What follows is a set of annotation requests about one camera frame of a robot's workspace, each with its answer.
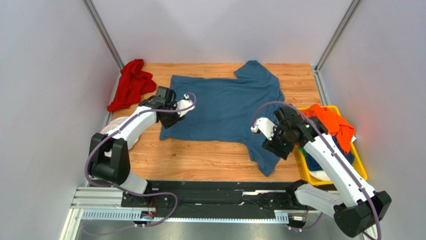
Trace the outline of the teal blue t shirt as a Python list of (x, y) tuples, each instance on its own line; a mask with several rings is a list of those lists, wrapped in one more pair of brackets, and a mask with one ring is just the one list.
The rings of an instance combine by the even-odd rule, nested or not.
[(235, 79), (173, 75), (170, 88), (178, 96), (194, 93), (197, 101), (183, 121), (162, 128), (159, 138), (244, 144), (250, 159), (268, 177), (280, 158), (262, 147), (265, 137), (253, 134), (251, 125), (260, 106), (285, 100), (280, 81), (256, 60), (245, 63), (234, 75)]

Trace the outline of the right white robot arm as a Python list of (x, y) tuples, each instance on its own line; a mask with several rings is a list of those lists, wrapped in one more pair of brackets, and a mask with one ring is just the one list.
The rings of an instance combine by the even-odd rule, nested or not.
[(367, 231), (375, 228), (376, 239), (381, 240), (380, 221), (392, 202), (390, 195), (375, 190), (358, 174), (344, 159), (344, 154), (318, 118), (308, 117), (285, 102), (281, 102), (281, 106), (274, 112), (276, 122), (267, 117), (254, 117), (251, 131), (263, 134), (262, 147), (282, 159), (286, 159), (295, 146), (303, 148), (317, 161), (338, 191), (332, 194), (298, 180), (286, 188), (293, 204), (312, 207), (332, 217), (348, 237), (363, 234), (372, 240), (373, 236)]

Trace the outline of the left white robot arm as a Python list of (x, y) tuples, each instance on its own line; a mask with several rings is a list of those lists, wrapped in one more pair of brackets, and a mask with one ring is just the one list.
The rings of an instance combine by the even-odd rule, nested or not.
[(185, 119), (195, 108), (193, 93), (177, 99), (174, 90), (160, 86), (156, 94), (139, 103), (136, 110), (122, 123), (106, 133), (95, 133), (90, 140), (84, 173), (93, 186), (93, 178), (123, 192), (123, 199), (141, 207), (154, 201), (152, 184), (131, 170), (130, 150), (151, 126), (161, 123), (168, 129)]

